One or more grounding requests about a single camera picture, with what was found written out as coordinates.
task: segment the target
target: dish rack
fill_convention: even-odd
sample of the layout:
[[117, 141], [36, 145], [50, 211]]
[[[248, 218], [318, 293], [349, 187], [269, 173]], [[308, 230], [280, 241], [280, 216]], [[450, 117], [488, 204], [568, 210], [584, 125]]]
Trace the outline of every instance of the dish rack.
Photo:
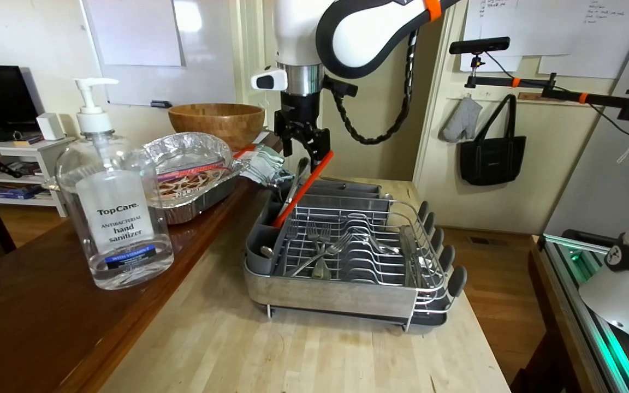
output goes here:
[[428, 204], [382, 196], [378, 186], [318, 181], [282, 230], [275, 191], [248, 239], [249, 296], [274, 308], [366, 314], [442, 325], [468, 271], [455, 265]]

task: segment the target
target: floor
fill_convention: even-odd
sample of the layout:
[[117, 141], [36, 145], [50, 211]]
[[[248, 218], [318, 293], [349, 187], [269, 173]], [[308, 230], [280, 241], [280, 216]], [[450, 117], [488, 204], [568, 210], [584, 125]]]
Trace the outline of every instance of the floor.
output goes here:
[[[64, 222], [46, 208], [0, 208], [14, 243], [25, 244]], [[457, 265], [469, 271], [468, 296], [488, 341], [512, 383], [544, 334], [542, 316], [527, 271], [530, 236], [446, 230], [446, 244], [457, 247]]]

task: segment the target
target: black bag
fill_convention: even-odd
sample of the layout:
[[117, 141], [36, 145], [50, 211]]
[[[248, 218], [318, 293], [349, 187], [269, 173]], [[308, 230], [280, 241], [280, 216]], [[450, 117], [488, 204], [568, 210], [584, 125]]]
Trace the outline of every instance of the black bag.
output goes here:
[[[485, 140], [491, 122], [509, 102], [509, 121], [505, 138]], [[514, 181], [520, 173], [520, 163], [524, 159], [527, 138], [517, 138], [516, 133], [516, 97], [509, 93], [497, 108], [488, 125], [475, 138], [475, 141], [463, 141], [462, 148], [462, 175], [468, 184], [475, 186], [491, 186]]]

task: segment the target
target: clear plastic bottle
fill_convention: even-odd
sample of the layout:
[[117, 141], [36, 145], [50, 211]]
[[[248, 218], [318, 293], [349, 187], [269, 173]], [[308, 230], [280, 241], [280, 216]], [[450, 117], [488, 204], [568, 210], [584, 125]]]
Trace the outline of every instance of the clear plastic bottle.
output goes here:
[[86, 108], [84, 140], [57, 162], [57, 186], [74, 222], [94, 284], [121, 291], [171, 269], [174, 254], [159, 210], [156, 167], [144, 148], [114, 138], [109, 116], [94, 105], [93, 85], [114, 78], [79, 78]]

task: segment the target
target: white cabinet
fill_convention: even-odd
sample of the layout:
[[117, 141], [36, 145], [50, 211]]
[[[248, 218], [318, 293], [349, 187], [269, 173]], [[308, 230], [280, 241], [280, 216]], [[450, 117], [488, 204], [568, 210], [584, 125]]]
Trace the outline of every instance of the white cabinet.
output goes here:
[[70, 141], [0, 141], [0, 206], [57, 208], [65, 216], [60, 194], [48, 186], [54, 181], [57, 157]]

